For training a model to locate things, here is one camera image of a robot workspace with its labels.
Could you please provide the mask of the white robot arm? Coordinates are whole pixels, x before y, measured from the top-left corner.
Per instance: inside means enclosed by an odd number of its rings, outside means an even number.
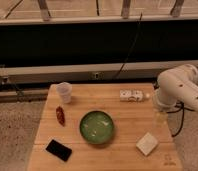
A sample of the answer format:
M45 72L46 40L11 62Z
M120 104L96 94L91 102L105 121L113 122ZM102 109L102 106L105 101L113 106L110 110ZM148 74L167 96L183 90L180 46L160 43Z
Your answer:
M165 70L157 77L158 88L152 96L160 114L172 109L177 101L198 113L198 69L191 64Z

